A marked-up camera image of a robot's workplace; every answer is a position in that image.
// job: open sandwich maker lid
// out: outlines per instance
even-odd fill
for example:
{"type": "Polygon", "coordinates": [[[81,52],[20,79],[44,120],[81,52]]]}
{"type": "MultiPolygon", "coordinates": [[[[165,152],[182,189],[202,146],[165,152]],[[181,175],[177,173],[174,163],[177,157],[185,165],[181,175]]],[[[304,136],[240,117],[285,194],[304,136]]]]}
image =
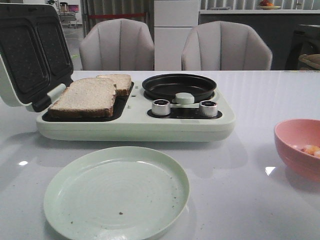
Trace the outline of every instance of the open sandwich maker lid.
{"type": "Polygon", "coordinates": [[[73,64],[56,10],[0,3],[0,95],[9,106],[45,110],[48,92],[72,82],[73,64]]]}

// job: white table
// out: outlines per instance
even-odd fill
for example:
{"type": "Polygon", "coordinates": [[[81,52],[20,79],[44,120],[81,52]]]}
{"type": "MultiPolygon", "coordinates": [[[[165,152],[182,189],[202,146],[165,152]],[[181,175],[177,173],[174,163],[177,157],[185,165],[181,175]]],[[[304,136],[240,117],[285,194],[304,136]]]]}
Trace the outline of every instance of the white table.
{"type": "MultiPolygon", "coordinates": [[[[167,72],[127,73],[134,81],[167,72]]],[[[175,158],[190,180],[187,208],[161,240],[319,240],[320,183],[285,166],[273,129],[286,119],[320,119],[320,72],[189,73],[214,79],[234,110],[236,127],[226,140],[51,140],[37,132],[38,113],[0,100],[0,239],[64,240],[43,210],[44,193],[55,174],[99,149],[141,146],[175,158]]],[[[95,75],[76,71],[72,78],[95,75]]]]}

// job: sandwich maker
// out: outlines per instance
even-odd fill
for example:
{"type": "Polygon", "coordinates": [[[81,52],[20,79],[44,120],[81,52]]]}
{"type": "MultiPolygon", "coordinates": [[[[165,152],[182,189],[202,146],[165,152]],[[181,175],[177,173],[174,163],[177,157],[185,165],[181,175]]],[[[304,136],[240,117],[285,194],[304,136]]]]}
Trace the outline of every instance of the sandwich maker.
{"type": "Polygon", "coordinates": [[[235,114],[207,77],[172,73],[134,80],[111,117],[54,118],[48,107],[72,82],[73,63],[56,10],[0,3],[0,96],[39,112],[39,132],[68,141],[211,142],[227,138],[235,114]]]}

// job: silver knob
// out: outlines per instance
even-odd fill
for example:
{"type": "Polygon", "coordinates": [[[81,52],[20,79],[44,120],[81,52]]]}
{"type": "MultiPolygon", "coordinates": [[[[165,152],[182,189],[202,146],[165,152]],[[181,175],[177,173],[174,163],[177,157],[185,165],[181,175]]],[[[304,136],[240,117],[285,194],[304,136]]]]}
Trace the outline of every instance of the silver knob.
{"type": "Polygon", "coordinates": [[[170,114],[170,101],[157,99],[152,102],[151,112],[157,116],[167,116],[170,114]]]}
{"type": "Polygon", "coordinates": [[[203,117],[213,118],[218,115],[218,105],[214,101],[199,102],[199,113],[203,117]]]}

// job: white refrigerator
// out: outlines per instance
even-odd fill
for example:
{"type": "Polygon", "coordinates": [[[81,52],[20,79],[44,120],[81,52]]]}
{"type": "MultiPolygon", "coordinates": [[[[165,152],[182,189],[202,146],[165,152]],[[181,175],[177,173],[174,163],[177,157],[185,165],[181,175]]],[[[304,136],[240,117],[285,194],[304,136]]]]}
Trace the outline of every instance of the white refrigerator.
{"type": "Polygon", "coordinates": [[[199,0],[154,1],[154,70],[181,70],[181,54],[198,25],[199,9],[199,0]]]}

